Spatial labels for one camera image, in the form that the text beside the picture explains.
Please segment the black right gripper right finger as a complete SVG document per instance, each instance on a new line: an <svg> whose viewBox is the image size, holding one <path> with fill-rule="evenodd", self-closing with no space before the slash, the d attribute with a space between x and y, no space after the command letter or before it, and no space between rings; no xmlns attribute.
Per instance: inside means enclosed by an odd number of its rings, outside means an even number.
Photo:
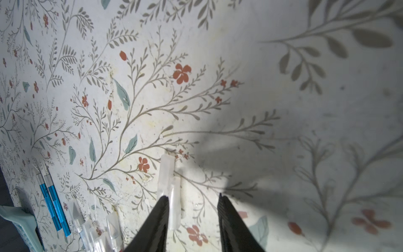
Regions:
<svg viewBox="0 0 403 252"><path fill-rule="evenodd" d="M219 194L217 210L223 252L264 252L227 196Z"/></svg>

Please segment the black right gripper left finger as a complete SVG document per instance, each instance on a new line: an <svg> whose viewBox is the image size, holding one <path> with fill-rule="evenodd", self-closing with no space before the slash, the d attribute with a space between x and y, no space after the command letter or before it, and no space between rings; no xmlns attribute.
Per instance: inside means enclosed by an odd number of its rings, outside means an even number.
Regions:
<svg viewBox="0 0 403 252"><path fill-rule="evenodd" d="M124 252L165 252L169 212L169 198L161 196Z"/></svg>

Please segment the clear plastic knife cap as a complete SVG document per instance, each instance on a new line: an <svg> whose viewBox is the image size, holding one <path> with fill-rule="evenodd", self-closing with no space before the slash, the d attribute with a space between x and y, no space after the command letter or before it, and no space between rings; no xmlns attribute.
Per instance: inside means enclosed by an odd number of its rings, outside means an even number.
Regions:
<svg viewBox="0 0 403 252"><path fill-rule="evenodd" d="M157 183L157 198L169 196L172 178L174 176L175 157L164 154L161 156L160 169Z"/></svg>

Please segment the blue carving knife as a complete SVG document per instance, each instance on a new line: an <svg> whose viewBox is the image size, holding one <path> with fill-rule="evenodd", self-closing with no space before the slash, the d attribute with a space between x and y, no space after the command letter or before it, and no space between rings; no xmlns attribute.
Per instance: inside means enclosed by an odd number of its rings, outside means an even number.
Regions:
<svg viewBox="0 0 403 252"><path fill-rule="evenodd" d="M61 226L61 224L59 222L59 219L57 217L57 214L56 214L53 202L51 200L50 194L48 192L45 180L44 180L44 178L43 178L43 176L41 174L40 169L36 168L36 167L33 167L33 168L36 170L36 178L37 178L39 186L41 188L42 195L43 195L43 197L45 199L45 202L46 202L47 208L49 210L49 213L50 213L51 219L53 221L53 224L55 226L55 229L56 229L56 231L59 231L59 230L62 229L62 226Z"/></svg>
<svg viewBox="0 0 403 252"><path fill-rule="evenodd" d="M70 231L69 225L67 223L67 219L66 219L65 213L63 211L63 207L61 205L60 199L58 197L54 182L53 182L50 172L48 170L48 166L46 166L44 178L45 178L46 185L48 187L48 191L50 193L52 203L53 203L55 211L56 211L56 215L60 222L60 225L64 231L65 237L68 237L68 236L70 236L71 231Z"/></svg>

